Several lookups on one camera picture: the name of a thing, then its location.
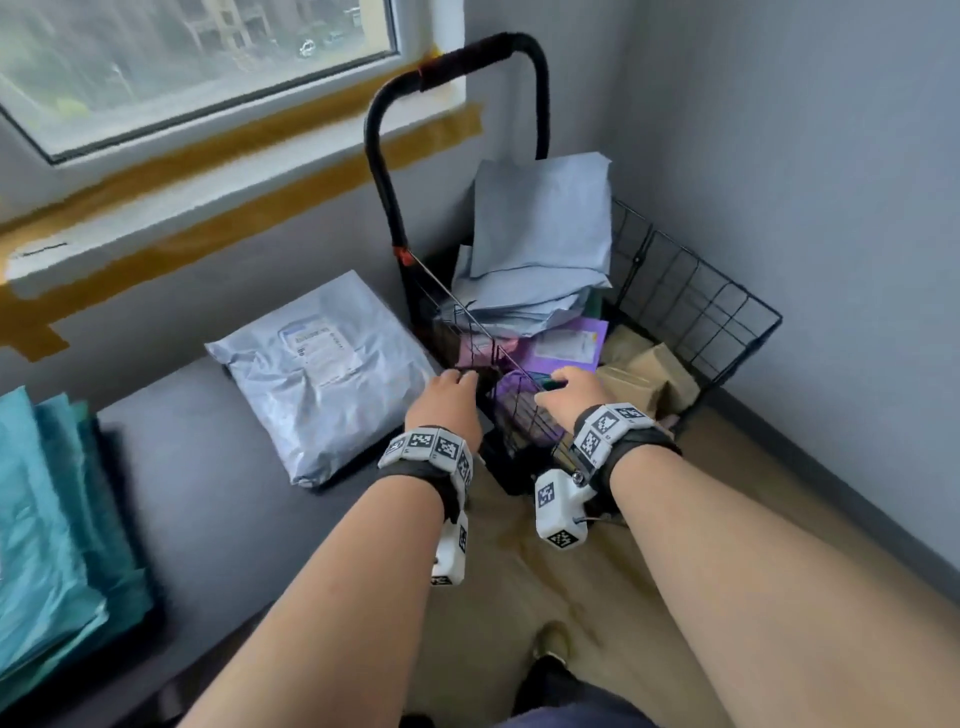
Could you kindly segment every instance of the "purple envelope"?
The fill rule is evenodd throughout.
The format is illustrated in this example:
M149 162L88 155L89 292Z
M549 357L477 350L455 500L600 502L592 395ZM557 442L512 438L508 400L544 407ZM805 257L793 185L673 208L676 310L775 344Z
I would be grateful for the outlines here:
M580 317L520 341L514 360L527 372L549 375L561 367L595 372L607 337L607 322Z

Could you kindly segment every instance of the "white wall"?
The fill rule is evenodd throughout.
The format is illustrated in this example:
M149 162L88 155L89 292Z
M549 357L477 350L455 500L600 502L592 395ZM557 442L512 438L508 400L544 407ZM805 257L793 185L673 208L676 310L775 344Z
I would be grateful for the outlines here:
M635 0L467 0L467 39L500 31L536 37L552 72L553 154L596 149L616 72L634 27ZM533 70L516 57L468 79L484 104L483 137L394 177L416 250L470 226L470 185L482 158L533 158ZM66 391L96 406L204 355L229 333L354 268L402 307L390 236L371 184L315 207L175 273L54 325L70 348L29 364L0 349L0 392L27 384L38 400Z
M615 186L785 317L730 391L960 567L960 5L637 20Z

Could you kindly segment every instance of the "floor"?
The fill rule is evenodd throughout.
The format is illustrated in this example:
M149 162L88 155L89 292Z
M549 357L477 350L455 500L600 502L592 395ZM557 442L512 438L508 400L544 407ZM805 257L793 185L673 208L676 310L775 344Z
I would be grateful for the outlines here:
M960 635L960 611L714 411L698 414L681 444L705 471L841 549ZM586 545L561 553L537 538L532 503L506 496L488 473L470 497L467 579L431 593L410 710L439 728L504 719L534 633L562 619L579 677L669 728L731 725L626 528L597 525Z

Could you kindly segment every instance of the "shopping cart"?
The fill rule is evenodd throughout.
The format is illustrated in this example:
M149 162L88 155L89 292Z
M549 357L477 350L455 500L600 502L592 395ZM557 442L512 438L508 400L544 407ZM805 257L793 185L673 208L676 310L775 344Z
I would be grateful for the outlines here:
M538 475L551 468L588 477L586 461L572 440L534 403L534 395L554 383L518 366L502 343L450 292L458 246L425 260L410 250L380 151L380 124L393 101L504 61L516 52L528 56L536 71L536 158L546 158L550 146L546 57L540 45L523 33L484 38L390 80L373 98L364 142L387 215L413 332L445 367L479 373L477 405L494 424L479 454L507 493L522 495L532 493ZM611 327L626 325L666 343L701 384L699 398L669 424L679 434L704 398L763 346L782 317L616 199L612 232L613 289L605 294L603 318Z

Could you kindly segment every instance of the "window frame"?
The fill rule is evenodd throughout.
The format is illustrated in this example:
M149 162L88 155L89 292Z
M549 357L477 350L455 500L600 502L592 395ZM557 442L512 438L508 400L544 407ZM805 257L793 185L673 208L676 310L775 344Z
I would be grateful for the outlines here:
M112 143L83 154L53 158L44 153L25 130L0 108L0 225L54 204L111 174L151 158L177 151L218 134L336 93L371 78L388 74L423 58L433 47L434 0L389 0L395 52L345 63L333 75L311 76L234 97L203 112L141 128L137 133L114 137Z

